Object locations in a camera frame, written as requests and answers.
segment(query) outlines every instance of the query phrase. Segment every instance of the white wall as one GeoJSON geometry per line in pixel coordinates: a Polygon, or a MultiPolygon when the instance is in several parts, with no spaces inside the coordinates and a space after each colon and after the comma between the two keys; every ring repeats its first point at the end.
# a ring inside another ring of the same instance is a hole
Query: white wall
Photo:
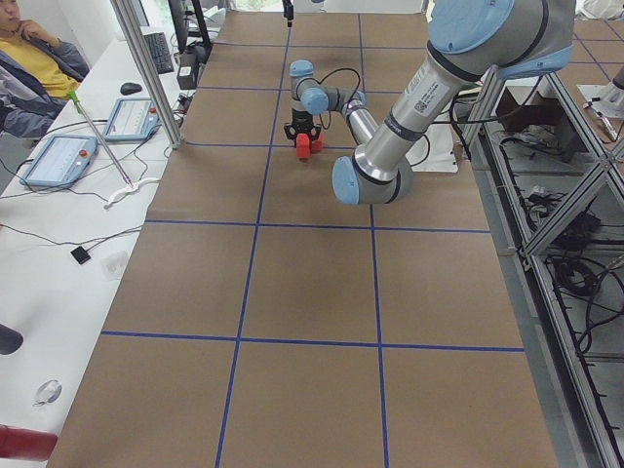
{"type": "Polygon", "coordinates": [[[90,65],[120,29],[110,0],[19,0],[19,8],[24,19],[76,44],[90,65]]]}

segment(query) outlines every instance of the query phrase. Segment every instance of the small black box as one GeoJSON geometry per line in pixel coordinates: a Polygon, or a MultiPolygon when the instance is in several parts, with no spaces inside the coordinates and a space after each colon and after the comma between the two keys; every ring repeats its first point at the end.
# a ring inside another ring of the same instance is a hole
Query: small black box
{"type": "Polygon", "coordinates": [[[185,52],[179,56],[179,69],[177,70],[177,84],[181,90],[194,90],[197,88],[197,75],[199,74],[199,61],[193,52],[185,52]]]}

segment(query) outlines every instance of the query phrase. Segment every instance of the person's hand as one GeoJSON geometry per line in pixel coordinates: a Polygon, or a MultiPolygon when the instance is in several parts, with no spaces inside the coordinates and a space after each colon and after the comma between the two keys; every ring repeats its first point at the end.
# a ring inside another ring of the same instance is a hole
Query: person's hand
{"type": "Polygon", "coordinates": [[[52,48],[58,47],[60,43],[56,36],[50,34],[41,24],[32,19],[25,19],[19,24],[18,34],[28,41],[33,37],[40,39],[47,42],[52,48]]]}

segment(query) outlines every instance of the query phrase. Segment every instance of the transparent plastic object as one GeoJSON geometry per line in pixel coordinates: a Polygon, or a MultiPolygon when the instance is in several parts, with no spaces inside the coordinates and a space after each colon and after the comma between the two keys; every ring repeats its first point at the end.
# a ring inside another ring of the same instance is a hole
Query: transparent plastic object
{"type": "Polygon", "coordinates": [[[34,407],[43,407],[48,403],[55,402],[59,396],[62,386],[58,380],[48,380],[42,384],[35,394],[34,407]]]}

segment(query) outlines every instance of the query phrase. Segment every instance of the keyboard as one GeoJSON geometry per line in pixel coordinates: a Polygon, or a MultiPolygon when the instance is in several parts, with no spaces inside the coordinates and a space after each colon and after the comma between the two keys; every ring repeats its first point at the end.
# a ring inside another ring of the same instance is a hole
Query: keyboard
{"type": "Polygon", "coordinates": [[[174,71],[174,63],[172,62],[172,56],[169,53],[169,46],[167,45],[167,36],[164,32],[152,32],[150,34],[143,34],[145,42],[147,43],[147,49],[149,54],[154,60],[156,65],[156,71],[158,74],[169,73],[174,71]]]}

